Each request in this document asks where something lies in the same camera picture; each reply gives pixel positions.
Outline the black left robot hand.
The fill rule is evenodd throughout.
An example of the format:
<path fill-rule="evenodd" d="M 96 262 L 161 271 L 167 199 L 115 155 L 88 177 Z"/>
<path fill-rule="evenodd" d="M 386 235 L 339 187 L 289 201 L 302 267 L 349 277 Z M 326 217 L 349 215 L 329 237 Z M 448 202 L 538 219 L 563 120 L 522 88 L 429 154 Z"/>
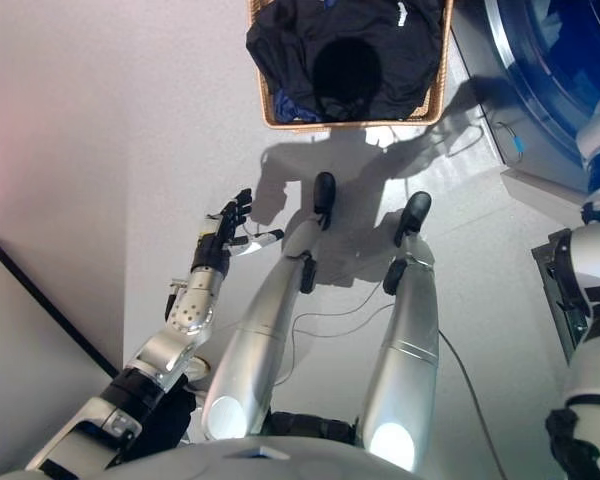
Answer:
<path fill-rule="evenodd" d="M 230 259 L 254 253 L 284 238 L 284 231 L 238 235 L 252 211 L 252 190 L 246 188 L 231 198 L 219 213 L 207 214 L 194 251 L 190 272 L 210 268 L 226 276 Z"/>

